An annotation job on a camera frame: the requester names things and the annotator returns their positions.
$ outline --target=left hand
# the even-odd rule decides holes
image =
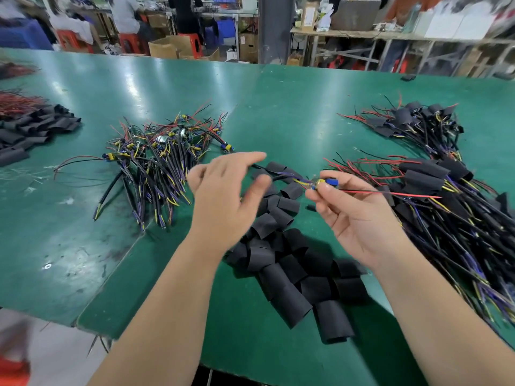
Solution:
[[[247,233],[272,180],[267,175],[258,176],[242,199],[241,182],[248,167],[265,157],[263,152],[233,153],[190,170],[187,180],[195,195],[190,239],[222,257]]]

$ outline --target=orange shirt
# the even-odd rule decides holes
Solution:
[[[395,0],[386,14],[385,20],[390,21],[396,18],[398,25],[404,25],[408,20],[409,11],[417,2],[422,3],[421,11],[427,11],[440,1],[441,0]]]

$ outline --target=hand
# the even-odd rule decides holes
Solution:
[[[321,171],[320,177],[338,179],[339,189],[320,183],[317,190],[306,190],[306,197],[316,203],[317,212],[352,257],[374,271],[385,258],[413,246],[383,194],[352,196],[341,190],[376,191],[366,181],[332,170]]]
[[[265,157],[261,152],[233,153],[190,170],[187,180],[195,195],[195,207],[188,237],[222,257],[247,233],[272,180],[267,175],[258,176],[242,199],[241,181],[248,167]]]

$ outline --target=green tabletop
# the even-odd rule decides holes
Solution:
[[[163,121],[178,111],[194,111],[209,99],[214,103],[210,115],[230,112],[223,137],[236,150],[263,150],[268,159],[313,175],[325,167],[323,158],[336,157],[336,151],[348,158],[363,156],[357,149],[376,155],[406,153],[395,142],[337,115],[354,113],[355,105],[361,110],[385,104],[383,95],[398,101],[401,91],[404,102],[459,102],[457,112],[466,128],[460,148],[468,167],[499,190],[513,185],[505,176],[513,170],[506,159],[512,145],[506,133],[515,120],[510,110],[515,85],[510,82],[419,76],[406,83],[398,75],[376,72],[51,52],[10,54],[31,60],[42,71],[2,82],[1,88],[23,84],[29,93],[82,116],[84,125],[77,133],[37,147],[31,159],[9,168],[38,172],[69,156],[101,154],[104,142],[115,136],[108,125],[117,124],[122,116],[133,123]],[[215,151],[208,153],[207,161]],[[164,231],[151,225],[140,235],[127,201],[118,197],[93,222],[94,207],[115,168],[103,162],[67,168],[57,181],[33,184],[33,192],[20,184],[28,181],[26,176],[2,183],[7,219],[0,224],[6,250],[0,265],[0,306],[119,337],[184,238],[192,209],[178,208],[172,228]],[[301,209],[293,225],[312,246],[346,256],[316,213]],[[347,309],[356,337],[325,345],[312,313],[290,330],[255,279],[236,276],[221,264],[202,363],[281,386],[424,384],[377,280],[372,275],[363,280],[373,301]],[[513,331],[501,328],[514,343]]]

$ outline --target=floor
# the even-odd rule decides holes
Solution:
[[[14,348],[5,357],[30,362],[28,386],[86,386],[106,353],[94,335],[47,323],[16,311],[0,310],[0,349],[16,335]]]

